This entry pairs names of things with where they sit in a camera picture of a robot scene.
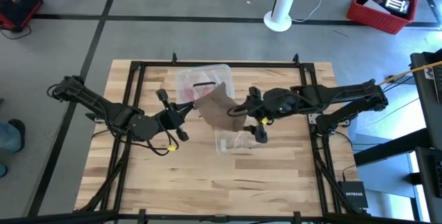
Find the wooden table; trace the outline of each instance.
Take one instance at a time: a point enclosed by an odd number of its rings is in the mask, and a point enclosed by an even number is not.
[[[104,97],[110,101],[122,101],[130,64],[131,60],[113,61],[104,92]],[[315,66],[319,84],[336,85],[331,63],[315,63]],[[155,95],[159,88],[165,88],[170,101],[175,101],[175,74],[182,69],[146,69],[140,98],[140,108],[146,114],[153,115],[164,109]],[[231,70],[235,100],[239,103],[244,102],[250,86],[266,91],[300,85],[298,69]],[[339,107],[334,104],[327,112]],[[104,125],[98,124],[95,132],[104,129]],[[264,148],[237,154],[216,152],[215,131],[197,111],[189,113],[184,130],[190,140],[181,142],[178,151],[165,157],[156,156],[142,147],[132,147],[121,213],[137,214],[139,209],[146,209],[149,214],[292,216],[293,212],[299,211],[302,216],[322,216],[305,115],[276,120],[275,124],[266,127],[269,142]],[[161,146],[166,141],[166,136],[161,133],[152,142]],[[354,165],[352,148],[341,136],[330,137],[329,145],[337,180],[341,180],[342,170]],[[112,146],[113,137],[109,133],[92,140],[76,208],[83,207],[103,183]],[[347,169],[345,175],[348,180],[358,180],[355,167]],[[329,211],[332,212],[331,191],[324,181]],[[112,206],[114,195],[111,192],[109,206]]]

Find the red crate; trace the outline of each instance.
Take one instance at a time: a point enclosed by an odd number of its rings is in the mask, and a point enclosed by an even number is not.
[[[353,0],[347,13],[347,18],[391,34],[397,34],[404,26],[414,21],[418,0],[409,0],[410,7],[405,18],[380,12],[365,7]]]

